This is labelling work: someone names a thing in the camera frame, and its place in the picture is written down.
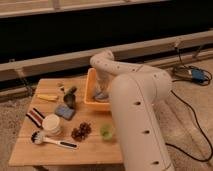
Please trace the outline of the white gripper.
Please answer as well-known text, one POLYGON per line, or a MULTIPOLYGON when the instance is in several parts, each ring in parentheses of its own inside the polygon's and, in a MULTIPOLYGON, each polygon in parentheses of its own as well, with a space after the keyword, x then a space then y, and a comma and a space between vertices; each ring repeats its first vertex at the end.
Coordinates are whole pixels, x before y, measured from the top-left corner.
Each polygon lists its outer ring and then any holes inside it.
POLYGON ((97 82, 99 84, 100 91, 106 93, 110 83, 110 77, 106 72, 97 72, 97 82))

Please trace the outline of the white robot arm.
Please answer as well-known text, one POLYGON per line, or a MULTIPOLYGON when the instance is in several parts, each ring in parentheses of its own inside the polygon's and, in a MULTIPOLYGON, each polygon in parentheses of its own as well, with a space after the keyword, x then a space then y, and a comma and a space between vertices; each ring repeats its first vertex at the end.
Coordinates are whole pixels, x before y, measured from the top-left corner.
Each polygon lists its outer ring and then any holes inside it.
POLYGON ((98 83, 109 85, 109 103, 125 171, 175 171, 153 104, 172 89, 163 69, 118 62, 111 51, 90 58, 98 83))

